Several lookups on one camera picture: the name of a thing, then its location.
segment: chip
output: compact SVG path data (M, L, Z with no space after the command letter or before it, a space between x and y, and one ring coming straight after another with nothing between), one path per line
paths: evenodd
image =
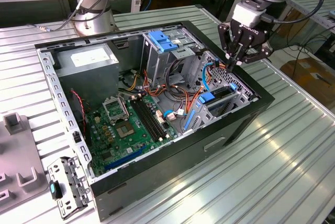
M131 123L128 121L124 121L116 126L117 133L120 135L121 138L134 134L134 128L132 127Z
M103 157L104 160L107 160L111 157L111 153L110 152L105 152L105 153L101 154L101 156Z

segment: expansion slot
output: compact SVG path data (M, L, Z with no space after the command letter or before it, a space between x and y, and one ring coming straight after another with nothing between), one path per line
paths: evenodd
M113 168L116 168L118 167L119 165L122 165L123 163L126 163L128 162L129 160L132 160L136 157L138 157L139 155L142 154L143 150L146 148L147 146L145 145L144 147L141 147L140 150L136 151L136 152L133 152L132 154L128 155L128 156L125 156L117 161L114 161L108 165L105 165L105 171L108 171L110 169L113 169Z
M130 104L153 140L155 142L162 140L166 134L158 124L156 118L151 114L147 105L141 100L131 101Z

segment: aluminum table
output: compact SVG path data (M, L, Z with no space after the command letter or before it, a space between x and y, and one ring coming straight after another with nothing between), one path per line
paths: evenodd
M217 45L217 21L195 6L116 15L121 29L190 20ZM59 23L48 24L57 27ZM0 29L0 114L27 115L46 171L72 156L35 43L76 37L31 27ZM244 69L275 101L234 143L103 223L322 223L335 206L334 115L267 61ZM49 191L0 223L98 223L90 204L62 222Z

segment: sticker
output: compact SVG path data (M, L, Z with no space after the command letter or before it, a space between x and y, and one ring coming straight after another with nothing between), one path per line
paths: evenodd
M305 69L309 69L309 68L310 68L309 63L306 63L306 62L302 62L302 63L300 63L300 65L301 65L303 68L305 68Z
M178 115L184 115L184 110L183 109L178 109L177 114Z
M110 60L110 57L107 55L104 49L100 48L72 54L71 59L72 62L74 63L74 66L80 67L92 63Z
M311 73L312 77L315 79L320 79L319 77L322 77L319 73Z
M180 40L176 39L176 40L173 40L171 41L172 43L176 44L176 43L181 43Z

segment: motherboard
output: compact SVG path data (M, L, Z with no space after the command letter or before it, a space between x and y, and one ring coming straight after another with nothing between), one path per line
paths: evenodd
M173 127L157 116L158 111L147 95L140 100L110 99L86 115L96 176L177 138Z

